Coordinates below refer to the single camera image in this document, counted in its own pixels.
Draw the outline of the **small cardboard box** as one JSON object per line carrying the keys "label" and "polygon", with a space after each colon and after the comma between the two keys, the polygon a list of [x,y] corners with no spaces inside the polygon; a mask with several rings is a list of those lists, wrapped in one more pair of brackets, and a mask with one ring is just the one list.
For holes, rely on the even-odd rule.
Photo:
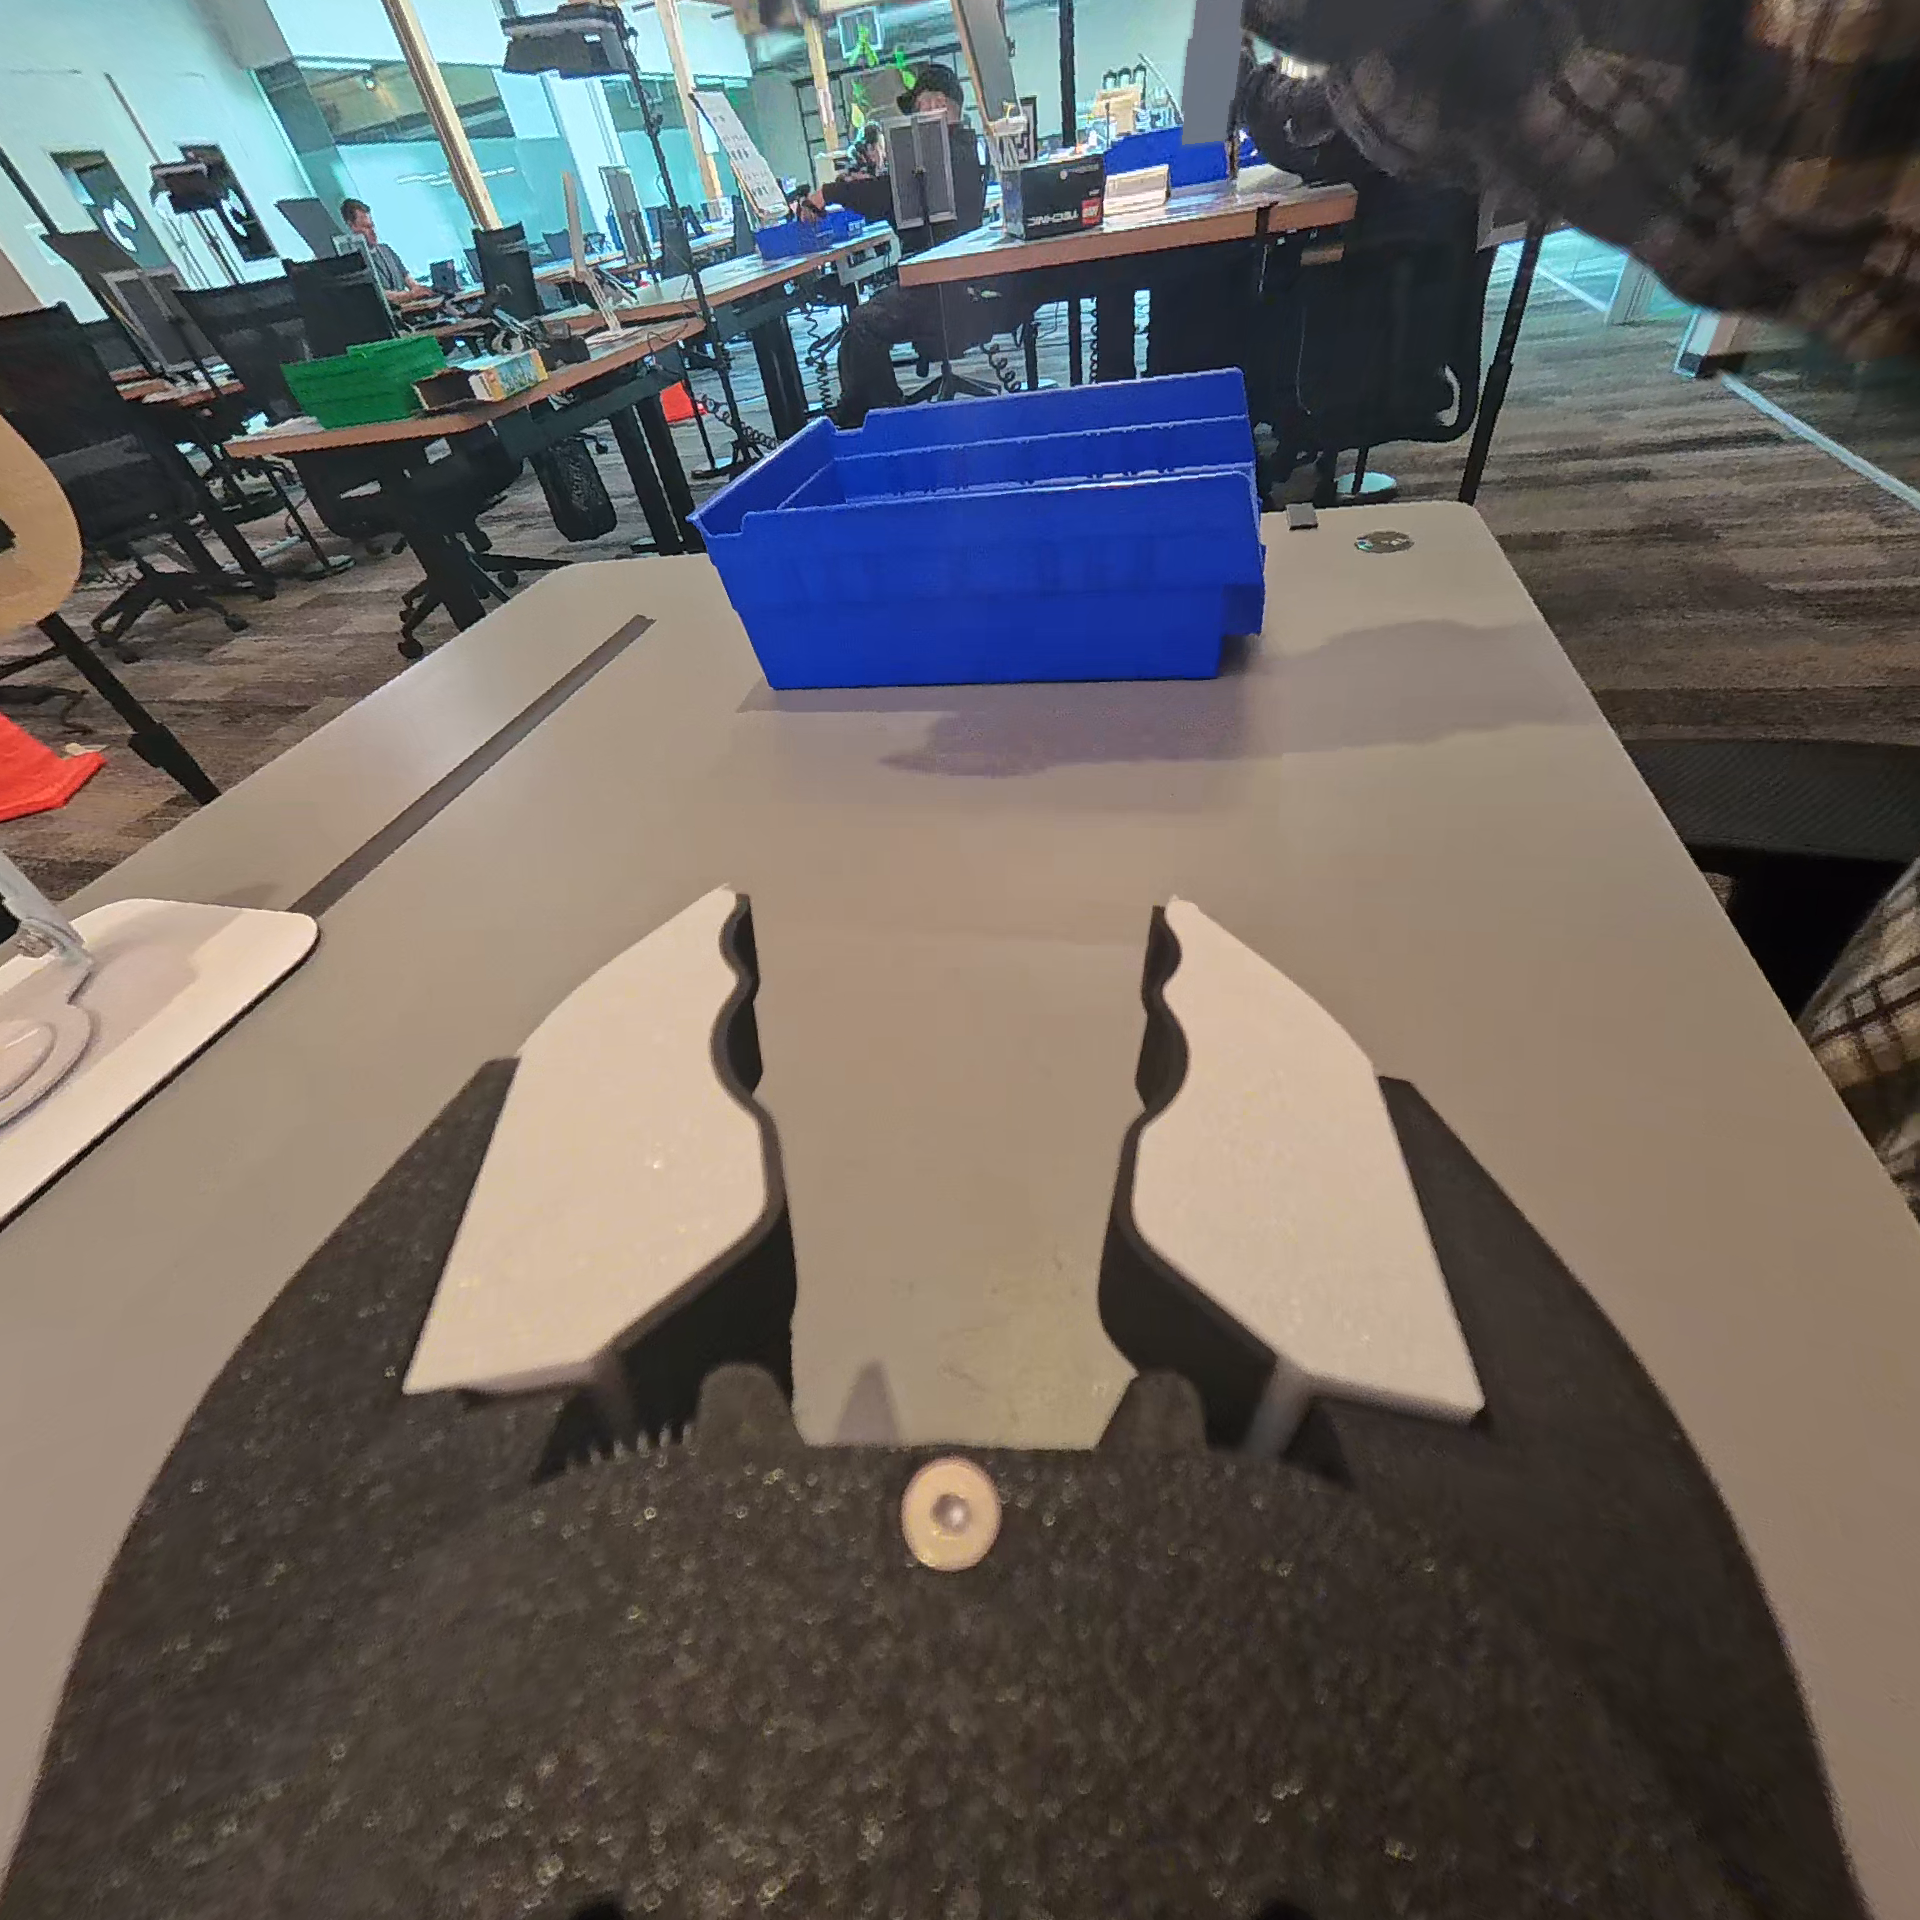
{"label": "small cardboard box", "polygon": [[453,413],[514,399],[547,381],[539,350],[487,352],[446,362],[414,381],[420,413]]}

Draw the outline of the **black cardboard box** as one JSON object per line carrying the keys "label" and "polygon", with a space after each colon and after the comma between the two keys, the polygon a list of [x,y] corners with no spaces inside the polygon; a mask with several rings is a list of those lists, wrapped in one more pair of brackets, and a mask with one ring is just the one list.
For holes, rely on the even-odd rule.
{"label": "black cardboard box", "polygon": [[1050,152],[999,168],[1002,234],[1014,243],[1095,230],[1103,198],[1103,150]]}

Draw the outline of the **black studio light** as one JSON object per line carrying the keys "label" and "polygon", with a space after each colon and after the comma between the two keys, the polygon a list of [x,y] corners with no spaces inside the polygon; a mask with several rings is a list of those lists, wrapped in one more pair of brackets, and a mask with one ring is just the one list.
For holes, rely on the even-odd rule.
{"label": "black studio light", "polygon": [[614,3],[564,3],[541,13],[503,19],[501,68],[563,80],[630,80],[633,30]]}

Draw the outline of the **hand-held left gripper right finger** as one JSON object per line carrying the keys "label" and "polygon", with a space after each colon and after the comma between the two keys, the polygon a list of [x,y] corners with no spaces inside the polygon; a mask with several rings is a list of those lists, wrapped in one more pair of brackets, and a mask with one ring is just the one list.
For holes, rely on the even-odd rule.
{"label": "hand-held left gripper right finger", "polygon": [[1351,1030],[1199,902],[1150,910],[1135,1117],[1097,1314],[1186,1386],[1210,1450],[1277,1459],[1322,1405],[1469,1430],[1485,1392]]}

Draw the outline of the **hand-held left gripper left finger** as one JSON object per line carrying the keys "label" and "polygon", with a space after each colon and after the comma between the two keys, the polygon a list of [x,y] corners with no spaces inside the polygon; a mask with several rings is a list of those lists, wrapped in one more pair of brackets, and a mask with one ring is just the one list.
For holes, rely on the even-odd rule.
{"label": "hand-held left gripper left finger", "polygon": [[733,1359],[790,1380],[758,983],[753,900],[722,885],[519,1044],[404,1395],[693,1396]]}

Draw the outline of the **person's right forearm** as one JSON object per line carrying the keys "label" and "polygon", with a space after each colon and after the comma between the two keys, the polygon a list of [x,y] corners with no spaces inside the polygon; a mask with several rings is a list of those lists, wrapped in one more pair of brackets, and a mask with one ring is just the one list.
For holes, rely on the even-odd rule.
{"label": "person's right forearm", "polygon": [[1673,294],[1916,358],[1916,3],[1253,3],[1262,133],[1570,223]]}

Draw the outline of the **person's plaid shirt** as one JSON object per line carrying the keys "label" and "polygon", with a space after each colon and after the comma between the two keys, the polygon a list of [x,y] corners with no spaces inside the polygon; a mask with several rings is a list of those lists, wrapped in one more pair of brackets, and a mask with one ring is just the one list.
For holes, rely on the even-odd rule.
{"label": "person's plaid shirt", "polygon": [[1918,861],[1868,911],[1796,1029],[1918,1213]]}

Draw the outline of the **white tablet stand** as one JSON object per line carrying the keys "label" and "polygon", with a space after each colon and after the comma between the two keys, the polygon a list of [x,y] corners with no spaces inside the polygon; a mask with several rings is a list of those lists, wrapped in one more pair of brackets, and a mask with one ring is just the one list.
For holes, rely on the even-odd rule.
{"label": "white tablet stand", "polygon": [[3,1219],[19,1216],[319,941],[290,910],[132,898],[69,918],[10,860]]}

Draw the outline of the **wooden desk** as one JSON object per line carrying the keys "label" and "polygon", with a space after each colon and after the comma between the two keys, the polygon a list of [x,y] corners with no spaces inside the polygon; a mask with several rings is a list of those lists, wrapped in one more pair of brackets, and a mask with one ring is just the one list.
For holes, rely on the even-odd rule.
{"label": "wooden desk", "polygon": [[950,298],[1011,298],[1020,308],[1081,303],[1123,292],[1156,291],[1175,272],[1243,269],[1260,294],[1275,250],[1310,240],[1338,250],[1357,207],[1351,182],[1283,184],[1207,182],[1166,202],[1131,223],[1060,230],[1036,240],[978,229],[899,268],[901,286],[930,291],[940,318],[937,362],[950,368]]}
{"label": "wooden desk", "polygon": [[506,600],[524,572],[554,568],[547,559],[501,551],[473,554],[463,522],[428,501],[426,475],[451,450],[491,434],[519,463],[564,440],[605,428],[627,467],[653,551],[679,557],[703,548],[693,524],[693,491],[665,420],[660,395],[685,375],[683,348],[703,326],[670,320],[589,342],[582,362],[548,370],[539,381],[501,399],[467,399],[386,423],[322,428],[314,418],[268,426],[230,439],[225,450],[237,459],[310,461],[322,455],[369,459],[382,503],[417,556],[431,610],[444,610],[467,631]]}

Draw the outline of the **green plastic crate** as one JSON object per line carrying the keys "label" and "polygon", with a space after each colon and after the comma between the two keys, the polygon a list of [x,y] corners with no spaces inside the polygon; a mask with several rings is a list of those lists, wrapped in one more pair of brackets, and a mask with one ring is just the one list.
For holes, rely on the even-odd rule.
{"label": "green plastic crate", "polygon": [[419,415],[426,410],[420,383],[444,375],[447,358],[435,334],[414,332],[287,362],[278,370],[300,415],[332,429]]}

